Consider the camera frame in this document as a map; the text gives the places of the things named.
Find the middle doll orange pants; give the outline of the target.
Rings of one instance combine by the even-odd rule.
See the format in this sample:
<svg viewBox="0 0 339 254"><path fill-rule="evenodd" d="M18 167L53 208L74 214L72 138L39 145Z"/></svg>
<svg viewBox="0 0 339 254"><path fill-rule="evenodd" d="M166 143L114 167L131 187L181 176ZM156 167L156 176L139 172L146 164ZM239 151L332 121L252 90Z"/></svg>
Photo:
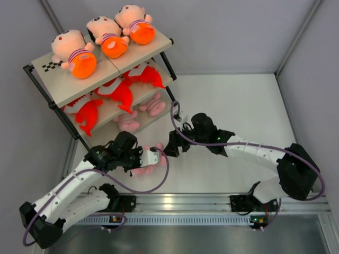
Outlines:
<svg viewBox="0 0 339 254"><path fill-rule="evenodd" d="M121 36L122 29L114 20L98 16L90 20L86 28L107 57L116 59L127 51L129 37Z"/></svg>

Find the beige three-tier shelf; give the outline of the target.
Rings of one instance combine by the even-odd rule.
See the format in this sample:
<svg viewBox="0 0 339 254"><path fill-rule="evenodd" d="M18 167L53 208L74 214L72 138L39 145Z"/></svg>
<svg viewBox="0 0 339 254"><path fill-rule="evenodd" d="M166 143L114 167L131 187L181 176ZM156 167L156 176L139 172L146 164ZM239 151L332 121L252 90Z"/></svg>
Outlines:
<svg viewBox="0 0 339 254"><path fill-rule="evenodd" d="M108 58L90 36L77 30L56 37L75 39L59 61L53 53L40 57L24 71L57 114L74 139L85 148L100 135L120 130L133 131L154 122L168 105L161 95L175 80L171 67L162 69L153 58L173 45L173 40L156 32L147 45L131 42L116 59Z"/></svg>

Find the red plush fish white face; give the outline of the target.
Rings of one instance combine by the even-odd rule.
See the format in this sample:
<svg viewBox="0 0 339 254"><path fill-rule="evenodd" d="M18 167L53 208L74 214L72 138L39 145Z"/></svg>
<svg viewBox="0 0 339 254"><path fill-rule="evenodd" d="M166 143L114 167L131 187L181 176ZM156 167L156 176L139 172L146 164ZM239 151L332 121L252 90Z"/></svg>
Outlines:
<svg viewBox="0 0 339 254"><path fill-rule="evenodd" d="M101 99L92 99L91 94L85 94L66 104L61 109L66 114L75 115L79 128L89 137L99 119L99 107L103 104Z"/></svg>

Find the aluminium mounting rail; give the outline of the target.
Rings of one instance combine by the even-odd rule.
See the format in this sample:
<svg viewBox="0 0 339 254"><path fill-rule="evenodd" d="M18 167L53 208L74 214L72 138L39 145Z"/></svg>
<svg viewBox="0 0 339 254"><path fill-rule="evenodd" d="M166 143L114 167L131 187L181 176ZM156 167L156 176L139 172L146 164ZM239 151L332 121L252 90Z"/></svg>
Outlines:
<svg viewBox="0 0 339 254"><path fill-rule="evenodd" d="M233 193L140 194L136 196L135 213L145 214L231 214ZM325 195L314 201L298 201L284 197L280 214L328 214L330 205Z"/></svg>

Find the pink plush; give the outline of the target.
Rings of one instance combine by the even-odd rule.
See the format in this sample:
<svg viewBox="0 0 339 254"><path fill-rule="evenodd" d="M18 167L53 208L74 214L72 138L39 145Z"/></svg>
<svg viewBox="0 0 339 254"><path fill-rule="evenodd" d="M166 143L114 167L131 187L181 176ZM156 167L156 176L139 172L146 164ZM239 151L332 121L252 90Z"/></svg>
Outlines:
<svg viewBox="0 0 339 254"><path fill-rule="evenodd" d="M136 121L137 115L138 112L136 110L132 111L131 114L122 113L113 118L113 121L117 123L121 131L133 132L140 127L140 123Z"/></svg>
<svg viewBox="0 0 339 254"><path fill-rule="evenodd" d="M161 99L161 92L155 93L152 98L139 103L139 110L147 112L150 116L158 116L166 108L166 103Z"/></svg>
<svg viewBox="0 0 339 254"><path fill-rule="evenodd" d="M164 145L161 142L156 143L155 147L159 148L161 150L164 149ZM150 146L143 146L144 153L145 153L145 151L150 151L150 149L151 149ZM150 174L150 173L153 172L153 170L155 168L165 166L165 164L166 164L165 157L161 154L161 152L159 152L157 150L155 151L155 153L157 155L157 159L155 160L155 162L157 162L157 163L155 163L154 160L153 160L151 162L151 164L146 166L146 167L133 169L131 171L131 176L141 176L141 175L145 175L145 174Z"/></svg>

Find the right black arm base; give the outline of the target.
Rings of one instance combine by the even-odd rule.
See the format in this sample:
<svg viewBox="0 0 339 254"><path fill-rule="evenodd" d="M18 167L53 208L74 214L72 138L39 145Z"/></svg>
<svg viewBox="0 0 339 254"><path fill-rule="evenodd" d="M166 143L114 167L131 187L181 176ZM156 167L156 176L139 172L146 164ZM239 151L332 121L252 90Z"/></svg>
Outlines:
<svg viewBox="0 0 339 254"><path fill-rule="evenodd" d="M253 195L230 196L231 211L239 214L250 214L251 212L265 212L265 206Z"/></svg>

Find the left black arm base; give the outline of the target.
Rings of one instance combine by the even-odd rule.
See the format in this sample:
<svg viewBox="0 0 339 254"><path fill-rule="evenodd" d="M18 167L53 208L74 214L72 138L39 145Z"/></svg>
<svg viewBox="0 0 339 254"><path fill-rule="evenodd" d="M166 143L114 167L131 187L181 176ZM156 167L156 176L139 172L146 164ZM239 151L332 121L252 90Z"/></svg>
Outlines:
<svg viewBox="0 0 339 254"><path fill-rule="evenodd" d="M136 208L137 197L134 195L122 195L119 197L115 211L118 213L131 213Z"/></svg>

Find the left doll orange pants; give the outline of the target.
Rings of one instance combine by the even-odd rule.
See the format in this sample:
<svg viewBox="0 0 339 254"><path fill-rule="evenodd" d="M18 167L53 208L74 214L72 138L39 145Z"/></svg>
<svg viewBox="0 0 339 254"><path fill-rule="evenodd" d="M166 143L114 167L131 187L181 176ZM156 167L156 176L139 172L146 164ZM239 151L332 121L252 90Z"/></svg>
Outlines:
<svg viewBox="0 0 339 254"><path fill-rule="evenodd" d="M97 59L93 54L94 45L85 42L79 30L68 30L57 35L51 44L52 62L61 64L79 79L89 77L96 69Z"/></svg>

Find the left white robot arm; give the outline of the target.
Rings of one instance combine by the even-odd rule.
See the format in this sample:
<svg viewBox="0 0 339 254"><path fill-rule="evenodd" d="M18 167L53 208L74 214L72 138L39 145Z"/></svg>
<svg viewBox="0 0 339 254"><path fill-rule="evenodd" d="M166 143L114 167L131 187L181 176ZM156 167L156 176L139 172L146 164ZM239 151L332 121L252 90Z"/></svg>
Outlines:
<svg viewBox="0 0 339 254"><path fill-rule="evenodd" d="M26 231L41 249L56 243L77 221L98 211L121 211L120 193L112 184L103 184L93 194L76 202L75 199L109 171L122 167L125 171L140 166L142 147L137 138L120 132L105 146L94 146L62 182L37 201L25 202L19 213Z"/></svg>

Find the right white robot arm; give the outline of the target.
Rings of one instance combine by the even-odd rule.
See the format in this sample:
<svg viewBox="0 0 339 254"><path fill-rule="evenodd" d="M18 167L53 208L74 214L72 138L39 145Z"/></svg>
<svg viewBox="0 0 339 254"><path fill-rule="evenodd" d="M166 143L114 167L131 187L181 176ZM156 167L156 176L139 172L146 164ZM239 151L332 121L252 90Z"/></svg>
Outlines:
<svg viewBox="0 0 339 254"><path fill-rule="evenodd" d="M233 132L218 129L205 113L191 118L169 133L164 149L167 156L178 157L192 145L206 147L211 153L229 158L244 159L274 172L269 180L258 181L249 191L248 206L260 210L266 203L283 197L307 200L320 170L307 151L293 143L287 148L277 148L252 143Z"/></svg>

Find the doll orange pants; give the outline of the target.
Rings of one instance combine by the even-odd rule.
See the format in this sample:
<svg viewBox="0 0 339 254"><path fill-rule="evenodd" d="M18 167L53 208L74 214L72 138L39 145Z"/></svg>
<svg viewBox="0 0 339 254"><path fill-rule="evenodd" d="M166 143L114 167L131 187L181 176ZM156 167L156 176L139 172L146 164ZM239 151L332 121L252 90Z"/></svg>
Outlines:
<svg viewBox="0 0 339 254"><path fill-rule="evenodd" d="M51 44L52 62L61 64L79 79L89 77L96 69L97 59L93 54L94 45L85 42L79 30L68 30L57 35Z"/></svg>
<svg viewBox="0 0 339 254"><path fill-rule="evenodd" d="M114 20L98 16L90 20L86 28L107 57L116 59L127 51L129 37L121 36L122 29Z"/></svg>
<svg viewBox="0 0 339 254"><path fill-rule="evenodd" d="M146 14L143 7L137 5L125 5L115 15L114 20L122 28L122 33L130 36L132 41L146 45L153 41L156 30L151 24L153 18Z"/></svg>

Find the right doll orange pants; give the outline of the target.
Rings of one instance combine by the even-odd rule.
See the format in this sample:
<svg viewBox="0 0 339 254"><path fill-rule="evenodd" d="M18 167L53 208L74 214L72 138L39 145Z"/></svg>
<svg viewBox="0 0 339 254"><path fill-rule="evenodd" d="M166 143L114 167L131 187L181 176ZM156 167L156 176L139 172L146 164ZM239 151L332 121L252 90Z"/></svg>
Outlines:
<svg viewBox="0 0 339 254"><path fill-rule="evenodd" d="M137 5L125 5L115 15L114 20L122 28L122 33L130 36L132 41L146 45L153 41L156 30L151 24L153 18L146 14L143 7Z"/></svg>

